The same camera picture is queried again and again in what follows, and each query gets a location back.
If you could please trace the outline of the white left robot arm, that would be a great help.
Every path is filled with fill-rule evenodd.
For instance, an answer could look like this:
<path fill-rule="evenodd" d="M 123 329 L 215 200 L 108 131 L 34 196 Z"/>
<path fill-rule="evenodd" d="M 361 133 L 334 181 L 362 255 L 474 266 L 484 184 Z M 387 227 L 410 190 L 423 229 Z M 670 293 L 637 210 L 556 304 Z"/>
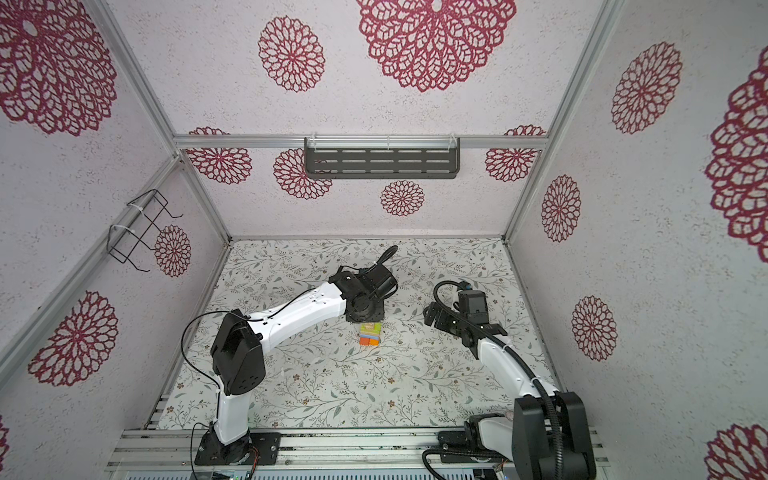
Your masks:
<path fill-rule="evenodd" d="M 384 301 L 398 288 L 381 262 L 360 271 L 340 268 L 328 281 L 282 305 L 253 314 L 225 314 L 211 346 L 220 397 L 212 426 L 215 439 L 229 446 L 248 433 L 250 392 L 266 377 L 265 356 L 283 341 L 330 319 L 378 323 Z"/>

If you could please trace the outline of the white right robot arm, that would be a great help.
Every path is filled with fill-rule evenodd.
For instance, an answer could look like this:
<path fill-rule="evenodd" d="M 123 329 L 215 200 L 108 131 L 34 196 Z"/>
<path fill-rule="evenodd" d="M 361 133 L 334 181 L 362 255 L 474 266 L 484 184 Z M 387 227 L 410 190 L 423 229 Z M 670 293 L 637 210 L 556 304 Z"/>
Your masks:
<path fill-rule="evenodd" d="M 452 282 L 453 305 L 435 293 L 424 309 L 426 325 L 461 340 L 513 397 L 511 414 L 474 415 L 463 432 L 443 431 L 439 445 L 422 453 L 424 467 L 440 475 L 429 459 L 498 462 L 519 479 L 594 479 L 597 465 L 586 407 L 574 392 L 564 392 L 534 370 L 508 341 L 506 330 L 489 317 L 486 295 L 466 282 Z"/>

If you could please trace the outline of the lime green block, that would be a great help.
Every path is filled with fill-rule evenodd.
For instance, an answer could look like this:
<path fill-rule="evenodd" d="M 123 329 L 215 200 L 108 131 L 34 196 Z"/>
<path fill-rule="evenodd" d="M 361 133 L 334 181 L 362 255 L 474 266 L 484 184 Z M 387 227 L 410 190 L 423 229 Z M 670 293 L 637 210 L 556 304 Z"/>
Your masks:
<path fill-rule="evenodd" d="M 379 338 L 381 328 L 380 323 L 363 323 L 360 325 L 360 335 L 365 338 Z"/>

